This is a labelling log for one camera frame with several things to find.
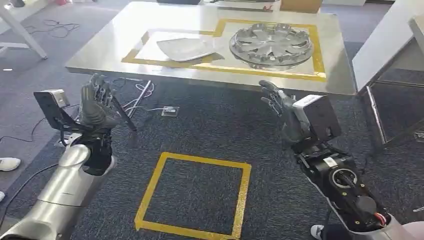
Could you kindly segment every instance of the red wire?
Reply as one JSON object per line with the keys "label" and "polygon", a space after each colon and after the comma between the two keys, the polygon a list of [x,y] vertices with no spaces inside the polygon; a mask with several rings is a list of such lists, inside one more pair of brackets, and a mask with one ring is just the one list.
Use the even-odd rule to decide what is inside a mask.
{"label": "red wire", "polygon": [[386,218],[381,213],[374,213],[374,216],[380,220],[382,226],[386,225]]}

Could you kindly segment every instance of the person's foot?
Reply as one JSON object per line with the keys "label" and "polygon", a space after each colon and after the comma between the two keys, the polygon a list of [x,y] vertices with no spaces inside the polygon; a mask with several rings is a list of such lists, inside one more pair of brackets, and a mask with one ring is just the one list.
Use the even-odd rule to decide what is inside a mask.
{"label": "person's foot", "polygon": [[15,170],[21,164],[21,160],[14,157],[0,157],[0,171],[8,172]]}
{"label": "person's foot", "polygon": [[321,238],[321,232],[323,231],[323,229],[324,229],[324,226],[323,225],[313,225],[310,228],[310,234],[315,239],[322,240],[322,238]]}
{"label": "person's foot", "polygon": [[4,192],[0,191],[0,203],[3,201],[5,196],[6,196],[6,194]]}

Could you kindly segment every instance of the metal sheet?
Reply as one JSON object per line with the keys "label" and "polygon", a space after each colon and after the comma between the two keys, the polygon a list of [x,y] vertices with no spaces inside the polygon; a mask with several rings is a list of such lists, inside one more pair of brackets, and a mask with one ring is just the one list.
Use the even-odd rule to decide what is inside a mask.
{"label": "metal sheet", "polygon": [[[315,38],[314,56],[284,71],[255,69],[236,59],[228,40],[240,27],[252,23],[284,23],[307,29]],[[219,54],[176,63],[156,47],[170,35],[212,36],[224,41]],[[279,88],[342,95],[356,94],[337,17],[333,14],[251,12],[211,6],[132,2],[96,34],[66,64],[73,73],[183,80],[190,84],[258,90],[259,80]]]}

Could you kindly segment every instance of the robotic hand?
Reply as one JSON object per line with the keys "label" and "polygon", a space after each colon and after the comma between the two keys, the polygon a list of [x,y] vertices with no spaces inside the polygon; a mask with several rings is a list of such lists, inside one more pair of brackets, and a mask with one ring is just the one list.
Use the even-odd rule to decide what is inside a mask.
{"label": "robotic hand", "polygon": [[111,107],[113,92],[95,74],[81,89],[79,122],[62,108],[69,105],[61,89],[34,96],[52,128],[71,132],[58,167],[29,213],[0,240],[68,240],[86,207],[117,159],[112,155],[111,130],[119,115]]}
{"label": "robotic hand", "polygon": [[341,134],[327,96],[298,101],[273,83],[259,82],[266,102],[282,121],[282,136],[302,172],[356,240],[414,240],[370,193],[354,159],[328,141]]}

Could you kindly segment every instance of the white cable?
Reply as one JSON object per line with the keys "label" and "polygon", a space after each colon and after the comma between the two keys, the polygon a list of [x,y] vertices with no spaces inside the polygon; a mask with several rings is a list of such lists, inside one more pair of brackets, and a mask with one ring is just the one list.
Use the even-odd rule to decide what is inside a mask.
{"label": "white cable", "polygon": [[420,207],[420,208],[417,208],[417,209],[414,209],[414,210],[412,210],[414,213],[417,213],[417,212],[421,212],[421,211],[423,211],[424,210],[424,206],[423,207]]}
{"label": "white cable", "polygon": [[122,108],[127,107],[128,105],[130,105],[130,104],[134,103],[135,101],[137,101],[137,98],[136,98],[136,99],[134,99],[134,100],[132,100],[132,101],[130,101],[129,103],[127,103],[127,104],[123,105],[123,106],[122,106]]}
{"label": "white cable", "polygon": [[[140,91],[143,91],[145,88],[146,88],[146,86],[143,86],[143,85],[141,85],[140,83],[137,83],[136,85],[135,85],[135,88],[136,89],[138,89],[138,90],[140,90]],[[148,95],[146,95],[146,96],[144,96],[143,98],[145,99],[145,98],[147,98],[147,97],[150,97],[152,94],[153,94],[153,91],[155,90],[155,85],[153,84],[153,83],[151,83],[151,89],[149,90],[147,90],[147,92],[148,92]],[[138,98],[136,98],[136,99],[134,99],[134,100],[131,100],[130,102],[128,102],[127,104],[125,104],[125,105],[123,105],[122,106],[122,108],[125,108],[125,107],[128,107],[128,105],[130,105],[130,104],[132,104],[132,103],[134,103],[135,101],[137,101],[137,99]]]}
{"label": "white cable", "polygon": [[125,112],[131,109],[144,109],[146,111],[156,111],[156,110],[170,110],[172,109],[171,107],[161,107],[161,108],[153,108],[153,109],[147,109],[144,106],[133,106],[133,107],[129,107],[127,109],[125,109]]}

